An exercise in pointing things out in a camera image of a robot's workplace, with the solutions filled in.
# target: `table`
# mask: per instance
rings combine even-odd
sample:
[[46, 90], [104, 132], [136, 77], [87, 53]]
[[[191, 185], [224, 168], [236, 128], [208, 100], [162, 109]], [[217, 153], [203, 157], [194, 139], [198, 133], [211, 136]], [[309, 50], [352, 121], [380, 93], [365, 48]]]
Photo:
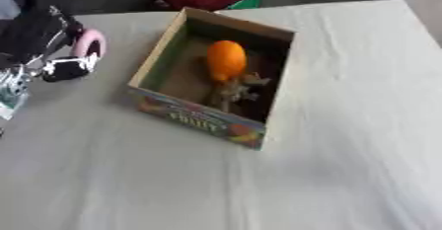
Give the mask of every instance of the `table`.
[[298, 32], [262, 151], [133, 106], [174, 13], [79, 17], [110, 51], [8, 123], [2, 229], [440, 229], [442, 52], [404, 1], [223, 13]]

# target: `pink wheel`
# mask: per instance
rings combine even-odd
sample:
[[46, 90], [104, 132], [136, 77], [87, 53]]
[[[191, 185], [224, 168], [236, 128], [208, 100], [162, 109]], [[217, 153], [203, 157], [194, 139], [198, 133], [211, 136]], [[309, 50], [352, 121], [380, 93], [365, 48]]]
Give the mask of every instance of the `pink wheel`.
[[72, 48], [72, 55], [85, 57], [92, 53], [96, 53], [98, 57], [103, 57], [106, 53], [106, 40], [103, 34], [99, 31], [87, 29], [75, 42], [74, 47]]

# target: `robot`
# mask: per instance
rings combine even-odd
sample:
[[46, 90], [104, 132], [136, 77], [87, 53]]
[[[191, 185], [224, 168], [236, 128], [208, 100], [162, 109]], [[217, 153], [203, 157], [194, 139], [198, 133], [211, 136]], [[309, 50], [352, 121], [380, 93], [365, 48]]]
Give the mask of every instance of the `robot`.
[[[64, 46], [71, 46], [69, 56], [50, 58]], [[99, 31], [84, 28], [55, 6], [9, 22], [0, 35], [0, 136], [5, 120], [26, 101], [33, 79], [53, 83], [84, 77], [105, 52], [106, 40]]]

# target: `cardboard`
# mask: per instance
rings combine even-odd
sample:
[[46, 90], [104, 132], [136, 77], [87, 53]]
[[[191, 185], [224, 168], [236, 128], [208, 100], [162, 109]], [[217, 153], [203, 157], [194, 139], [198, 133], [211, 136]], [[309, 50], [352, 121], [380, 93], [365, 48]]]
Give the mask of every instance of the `cardboard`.
[[[294, 33], [185, 8], [129, 82], [140, 110], [253, 148], [260, 148]], [[216, 87], [205, 62], [207, 48], [227, 39], [245, 48], [247, 72], [271, 78], [255, 102], [229, 113], [208, 105]]]

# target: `cardboard box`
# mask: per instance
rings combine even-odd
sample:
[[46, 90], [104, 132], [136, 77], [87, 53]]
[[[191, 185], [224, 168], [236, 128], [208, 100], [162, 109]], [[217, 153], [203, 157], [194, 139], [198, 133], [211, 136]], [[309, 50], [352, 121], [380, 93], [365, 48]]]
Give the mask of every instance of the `cardboard box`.
[[[129, 87], [142, 112], [258, 149], [293, 38], [293, 32], [185, 8]], [[271, 78], [257, 101], [235, 104], [231, 113], [206, 104], [215, 85], [205, 63], [207, 47], [222, 39], [236, 41], [246, 50], [248, 72]]]

